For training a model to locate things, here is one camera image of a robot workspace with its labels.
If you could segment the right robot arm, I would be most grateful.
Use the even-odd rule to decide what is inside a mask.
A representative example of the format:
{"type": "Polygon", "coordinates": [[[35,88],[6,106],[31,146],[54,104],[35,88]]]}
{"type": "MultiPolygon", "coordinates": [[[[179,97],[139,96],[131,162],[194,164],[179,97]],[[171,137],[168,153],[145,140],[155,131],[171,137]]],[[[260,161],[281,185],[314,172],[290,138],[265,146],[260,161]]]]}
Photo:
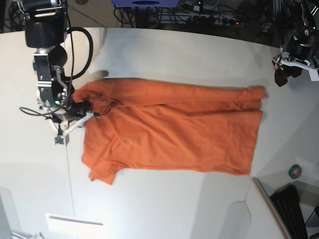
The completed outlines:
{"type": "Polygon", "coordinates": [[[45,117],[54,128],[56,138],[65,138],[96,116],[90,111],[88,101],[76,103],[73,100],[73,80],[84,75],[93,59],[92,36],[82,27],[72,27],[65,0],[19,0],[17,6],[24,15],[26,45],[35,49],[33,69],[37,76],[37,102],[44,112],[24,107],[20,110],[27,115],[45,117]],[[89,52],[83,69],[67,76],[64,66],[68,56],[62,43],[73,32],[87,37],[89,52]]]}

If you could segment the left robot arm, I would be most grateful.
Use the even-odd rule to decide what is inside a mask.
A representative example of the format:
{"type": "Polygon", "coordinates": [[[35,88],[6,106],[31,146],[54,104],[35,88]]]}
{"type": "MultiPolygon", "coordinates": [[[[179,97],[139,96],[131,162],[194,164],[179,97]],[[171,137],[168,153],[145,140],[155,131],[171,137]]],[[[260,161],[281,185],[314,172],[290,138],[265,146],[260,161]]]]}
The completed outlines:
{"type": "Polygon", "coordinates": [[[319,43],[315,37],[319,35],[319,29],[314,15],[319,10],[319,2],[309,9],[307,0],[285,0],[284,3],[289,10],[294,23],[294,34],[286,45],[280,47],[280,53],[272,59],[275,69],[275,83],[282,87],[287,84],[288,78],[296,78],[305,70],[309,73],[311,81],[319,80],[319,61],[316,51],[319,43]]]}

